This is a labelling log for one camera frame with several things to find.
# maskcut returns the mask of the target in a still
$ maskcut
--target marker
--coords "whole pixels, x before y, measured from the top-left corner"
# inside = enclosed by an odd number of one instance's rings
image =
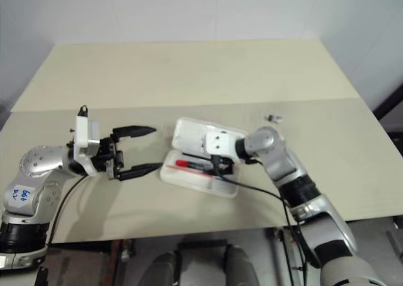
[[[198,169],[199,171],[208,171],[213,168],[213,165],[209,164],[202,164],[202,163],[196,163],[196,162],[191,162],[191,161],[185,161],[185,160],[176,160],[176,165],[181,166],[183,168],[193,168],[193,169]]]

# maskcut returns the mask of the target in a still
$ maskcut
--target floor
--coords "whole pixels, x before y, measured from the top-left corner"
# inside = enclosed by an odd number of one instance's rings
[[[403,230],[396,230],[391,218],[361,220],[349,223],[357,238],[360,254],[372,264],[389,286],[403,286],[403,263],[391,244],[403,243]],[[135,286],[152,260],[161,253],[175,250],[178,243],[227,240],[240,245],[249,255],[261,286],[289,286],[287,264],[282,243],[273,229],[210,232],[136,240],[136,256],[125,264],[117,286]],[[222,271],[224,247],[187,249],[183,251],[181,286],[224,286]],[[108,256],[100,253],[51,249],[45,265],[49,268],[49,286],[99,286],[103,280]],[[309,268],[309,284],[319,285],[320,271]]]
[[[403,231],[395,229],[391,218],[361,220],[351,222],[349,226],[357,239],[360,255],[372,264],[389,286],[402,286],[403,263],[391,245],[389,233],[394,235],[394,239],[402,241]],[[127,265],[123,285],[137,285],[152,260],[165,251],[176,249],[178,243],[206,239],[226,239],[228,243],[241,246],[254,264],[261,286],[289,286],[282,243],[276,240],[273,232],[261,229],[138,239],[137,255]],[[225,285],[221,267],[223,253],[223,248],[185,251],[181,285]],[[319,285],[319,275],[319,270],[310,267],[308,285]]]

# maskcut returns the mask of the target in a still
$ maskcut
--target label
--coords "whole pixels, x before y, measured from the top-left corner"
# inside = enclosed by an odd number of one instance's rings
[[[26,205],[31,197],[31,194],[35,190],[34,187],[16,185],[11,192],[11,199],[9,204],[14,207],[22,207]]]

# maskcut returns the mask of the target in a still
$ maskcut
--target white wall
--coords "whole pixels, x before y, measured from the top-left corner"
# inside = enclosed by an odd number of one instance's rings
[[[369,107],[403,81],[403,0],[0,0],[0,14],[7,109],[54,43],[320,37]]]

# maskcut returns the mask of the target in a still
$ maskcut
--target black cylinder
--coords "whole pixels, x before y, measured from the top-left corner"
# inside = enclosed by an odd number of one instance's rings
[[[290,207],[308,202],[321,194],[315,183],[307,175],[285,183],[279,191]]]
[[[68,161],[69,161],[69,169],[76,174],[80,174],[84,176],[86,171],[83,166],[79,164],[76,160],[74,160],[74,151],[72,147],[69,147],[69,152],[67,153]]]
[[[45,247],[46,224],[7,224],[2,222],[0,228],[0,253],[27,253]]]
[[[235,142],[235,151],[241,159],[249,159],[250,155],[245,150],[245,139],[239,139]]]

